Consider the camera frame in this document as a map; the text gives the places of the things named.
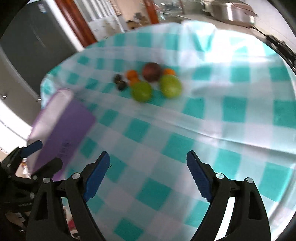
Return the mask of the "red apple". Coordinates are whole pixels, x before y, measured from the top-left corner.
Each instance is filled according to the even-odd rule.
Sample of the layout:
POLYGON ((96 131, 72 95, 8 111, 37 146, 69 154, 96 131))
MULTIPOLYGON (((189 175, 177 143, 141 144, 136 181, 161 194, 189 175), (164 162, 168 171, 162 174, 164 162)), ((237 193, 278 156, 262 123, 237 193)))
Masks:
POLYGON ((159 64, 149 62, 142 68, 142 76, 148 82, 159 81, 162 75, 162 68, 159 64))

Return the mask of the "silver rice cooker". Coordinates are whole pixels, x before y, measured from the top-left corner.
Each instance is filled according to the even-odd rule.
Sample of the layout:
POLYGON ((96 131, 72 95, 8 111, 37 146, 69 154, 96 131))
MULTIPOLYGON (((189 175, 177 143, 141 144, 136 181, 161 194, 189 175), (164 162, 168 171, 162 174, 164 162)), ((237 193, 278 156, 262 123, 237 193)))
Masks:
POLYGON ((242 1, 201 1, 201 5, 215 20, 247 28, 255 25, 257 14, 242 1))

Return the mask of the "dark passion fruit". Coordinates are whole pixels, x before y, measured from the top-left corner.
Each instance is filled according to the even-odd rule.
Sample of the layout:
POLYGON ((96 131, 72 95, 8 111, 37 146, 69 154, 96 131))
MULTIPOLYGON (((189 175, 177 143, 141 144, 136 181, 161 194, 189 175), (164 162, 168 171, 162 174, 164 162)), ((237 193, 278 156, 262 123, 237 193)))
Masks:
POLYGON ((119 91, 123 91, 127 88, 127 83, 125 81, 118 81, 116 86, 119 91))
POLYGON ((122 75, 120 75, 120 74, 114 75, 113 81, 114 81, 115 84, 121 83, 123 81, 122 75))

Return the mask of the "red wooden door frame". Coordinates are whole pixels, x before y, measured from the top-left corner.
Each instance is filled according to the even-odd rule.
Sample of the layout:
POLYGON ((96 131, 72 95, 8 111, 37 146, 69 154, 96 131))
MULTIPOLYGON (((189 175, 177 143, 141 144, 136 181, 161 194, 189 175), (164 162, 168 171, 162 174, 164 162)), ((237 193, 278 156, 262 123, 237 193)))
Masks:
POLYGON ((57 0, 55 3, 83 47, 97 42, 73 0, 57 0))

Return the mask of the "green apple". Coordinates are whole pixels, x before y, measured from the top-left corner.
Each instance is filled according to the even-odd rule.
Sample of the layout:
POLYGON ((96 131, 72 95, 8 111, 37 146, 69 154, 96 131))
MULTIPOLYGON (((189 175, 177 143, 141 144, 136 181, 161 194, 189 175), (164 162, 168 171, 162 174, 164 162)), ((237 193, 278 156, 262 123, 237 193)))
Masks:
POLYGON ((182 84, 175 75, 166 74, 159 80, 159 88, 166 98, 175 98, 182 93, 182 84))
POLYGON ((130 90, 130 94, 135 101, 147 102, 152 98, 152 87, 147 82, 137 82, 130 90))

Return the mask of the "black gas stove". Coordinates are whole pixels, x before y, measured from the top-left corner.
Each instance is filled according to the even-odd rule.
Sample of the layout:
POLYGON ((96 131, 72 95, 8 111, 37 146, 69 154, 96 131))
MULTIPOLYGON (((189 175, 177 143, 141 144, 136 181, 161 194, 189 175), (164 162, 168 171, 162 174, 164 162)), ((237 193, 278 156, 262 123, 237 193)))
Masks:
POLYGON ((284 42, 276 39, 272 35, 265 36, 265 43, 273 49, 283 60, 290 66, 293 73, 295 73, 295 60, 296 54, 290 47, 284 42))

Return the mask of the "teal white checkered tablecloth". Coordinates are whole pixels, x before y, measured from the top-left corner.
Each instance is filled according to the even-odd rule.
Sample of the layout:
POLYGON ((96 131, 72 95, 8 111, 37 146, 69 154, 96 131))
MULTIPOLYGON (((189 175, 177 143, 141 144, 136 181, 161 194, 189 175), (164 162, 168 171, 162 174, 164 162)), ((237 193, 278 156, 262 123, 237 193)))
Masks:
POLYGON ((295 74, 256 37, 199 21, 117 34, 73 55, 44 77, 42 104, 73 91, 96 117, 63 177, 106 151, 110 167, 88 202, 107 240, 190 240, 209 206, 186 165, 202 162, 233 180, 250 177, 276 239, 295 213, 295 74), (149 62, 175 70, 182 93, 148 82, 149 62), (135 101, 135 70, 152 98, 135 101), (114 75, 127 88, 117 89, 114 75))

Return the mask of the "purple storage box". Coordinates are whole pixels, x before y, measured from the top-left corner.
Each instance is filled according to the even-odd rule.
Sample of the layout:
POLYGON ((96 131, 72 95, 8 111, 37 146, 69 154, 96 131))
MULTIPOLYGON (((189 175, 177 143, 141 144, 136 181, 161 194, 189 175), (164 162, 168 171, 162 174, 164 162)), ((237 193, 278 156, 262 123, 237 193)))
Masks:
POLYGON ((95 116, 74 98, 71 90, 57 90, 33 123, 28 144, 40 140, 43 147, 27 157, 29 172, 34 173, 52 159, 60 158, 63 166, 53 180, 61 180, 66 166, 94 123, 95 116))

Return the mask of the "orange tangerine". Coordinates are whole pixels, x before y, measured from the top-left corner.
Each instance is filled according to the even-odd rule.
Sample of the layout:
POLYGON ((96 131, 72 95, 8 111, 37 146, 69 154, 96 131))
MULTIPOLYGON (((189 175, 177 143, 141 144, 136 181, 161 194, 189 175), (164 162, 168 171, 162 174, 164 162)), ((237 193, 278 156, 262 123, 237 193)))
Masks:
POLYGON ((137 77, 133 77, 133 78, 130 78, 128 80, 128 83, 129 83, 129 86, 132 87, 133 85, 137 84, 140 82, 140 79, 137 78, 137 77))
POLYGON ((133 78, 138 78, 138 73, 135 70, 128 70, 126 71, 125 76, 128 80, 131 80, 133 78))
POLYGON ((174 76, 176 76, 176 72, 175 72, 175 70, 173 70, 171 68, 165 68, 163 70, 163 75, 174 75, 174 76))

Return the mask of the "grey refrigerator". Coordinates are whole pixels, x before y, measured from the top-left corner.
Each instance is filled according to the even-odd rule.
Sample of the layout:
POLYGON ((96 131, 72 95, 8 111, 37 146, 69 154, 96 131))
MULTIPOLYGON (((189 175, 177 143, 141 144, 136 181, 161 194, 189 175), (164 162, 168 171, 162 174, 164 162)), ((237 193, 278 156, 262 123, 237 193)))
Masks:
POLYGON ((30 1, 1 37, 1 100, 29 125, 41 109, 41 81, 77 46, 61 26, 54 1, 30 1))

